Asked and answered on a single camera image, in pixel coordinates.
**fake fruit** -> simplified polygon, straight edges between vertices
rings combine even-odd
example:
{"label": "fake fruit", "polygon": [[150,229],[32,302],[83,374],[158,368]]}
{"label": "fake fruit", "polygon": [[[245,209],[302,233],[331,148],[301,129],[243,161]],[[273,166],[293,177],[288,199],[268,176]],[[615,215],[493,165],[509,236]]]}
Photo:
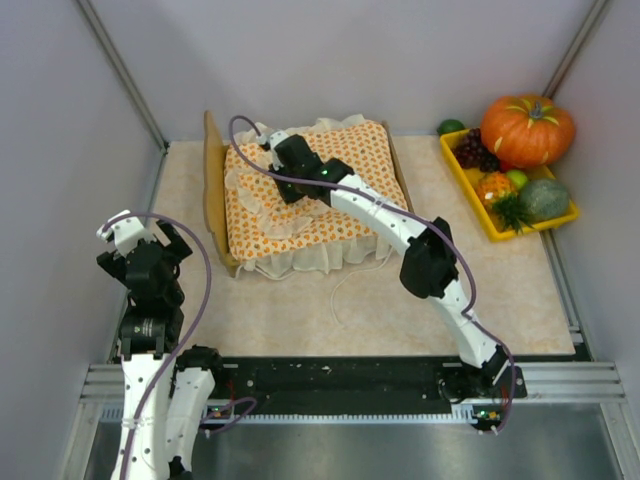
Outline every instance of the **fake fruit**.
{"label": "fake fruit", "polygon": [[444,135],[445,133],[453,133],[459,132],[460,130],[464,130],[465,126],[460,120],[456,120],[454,118],[448,118],[444,120],[440,126],[438,127],[438,135]]}
{"label": "fake fruit", "polygon": [[529,183],[529,178],[521,170],[509,170],[506,175],[518,190],[521,190],[522,187]]}
{"label": "fake fruit", "polygon": [[520,233],[523,225],[531,225],[530,215],[518,198],[516,186],[504,173],[494,172],[482,177],[476,194],[482,205],[498,216],[505,230]]}
{"label": "fake fruit", "polygon": [[535,222],[564,215],[570,200],[566,187],[552,178],[532,180],[520,191],[520,202]]}
{"label": "fake fruit", "polygon": [[480,139],[480,129],[469,130],[453,149],[453,155],[462,168],[479,168],[482,172],[495,172],[500,166],[498,157],[493,155]]}
{"label": "fake fruit", "polygon": [[504,160],[500,160],[500,171],[502,173],[507,173],[509,170],[513,170],[513,165],[505,162]]}
{"label": "fake fruit", "polygon": [[538,95],[502,97],[484,115],[482,143],[516,168],[555,162],[573,141],[571,116]]}

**green squash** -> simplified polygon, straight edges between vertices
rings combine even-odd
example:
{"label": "green squash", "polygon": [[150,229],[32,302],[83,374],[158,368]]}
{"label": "green squash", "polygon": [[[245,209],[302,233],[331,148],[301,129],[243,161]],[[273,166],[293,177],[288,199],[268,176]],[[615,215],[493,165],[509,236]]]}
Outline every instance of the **green squash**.
{"label": "green squash", "polygon": [[569,209],[569,191],[552,178],[540,178],[527,183],[518,197],[534,222],[561,217]]}

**gray metal floor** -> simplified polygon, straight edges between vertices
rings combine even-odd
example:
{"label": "gray metal floor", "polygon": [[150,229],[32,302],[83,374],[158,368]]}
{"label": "gray metal floor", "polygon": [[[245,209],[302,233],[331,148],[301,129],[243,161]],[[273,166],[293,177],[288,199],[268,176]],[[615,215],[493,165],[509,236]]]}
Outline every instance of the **gray metal floor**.
{"label": "gray metal floor", "polygon": [[[85,479],[107,480],[120,428],[101,424]],[[197,480],[615,480],[598,405],[518,405],[499,437],[465,425],[240,425],[194,451]]]}

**wooden bed frame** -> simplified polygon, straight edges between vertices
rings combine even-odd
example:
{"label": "wooden bed frame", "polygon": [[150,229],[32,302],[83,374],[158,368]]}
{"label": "wooden bed frame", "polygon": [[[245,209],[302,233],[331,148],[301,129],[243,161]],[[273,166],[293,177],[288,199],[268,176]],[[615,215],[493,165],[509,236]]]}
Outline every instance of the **wooden bed frame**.
{"label": "wooden bed frame", "polygon": [[[387,132],[389,147],[391,150],[391,160],[395,170],[396,180],[402,189],[402,193],[407,201],[409,211],[413,212],[413,205],[407,190],[407,184],[402,175],[398,155],[393,146],[389,125],[382,122]],[[225,187],[224,187],[224,162],[227,157],[227,149],[220,135],[220,130],[215,124],[210,111],[204,113],[204,212],[207,229],[213,235],[213,243],[218,251],[220,262],[225,266],[229,275],[235,276],[240,262],[233,258],[229,251],[229,238],[227,235],[227,216],[225,210]]]}

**toy bed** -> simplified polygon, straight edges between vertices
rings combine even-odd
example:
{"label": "toy bed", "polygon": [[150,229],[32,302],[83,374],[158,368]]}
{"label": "toy bed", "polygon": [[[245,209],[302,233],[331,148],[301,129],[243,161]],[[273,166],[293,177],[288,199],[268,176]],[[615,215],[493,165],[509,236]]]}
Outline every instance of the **toy bed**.
{"label": "toy bed", "polygon": [[[413,211],[385,123],[354,115],[287,131],[305,137],[321,158],[340,158],[374,189]],[[268,166],[270,153],[260,149],[253,132],[236,134],[236,140],[252,161]],[[365,225],[320,201],[305,198],[286,205],[271,178],[254,172],[223,144],[210,112],[205,113],[204,163],[207,226],[232,276],[241,267],[271,278],[292,269],[328,272],[343,262],[360,263],[371,253],[382,258],[391,248]]]}

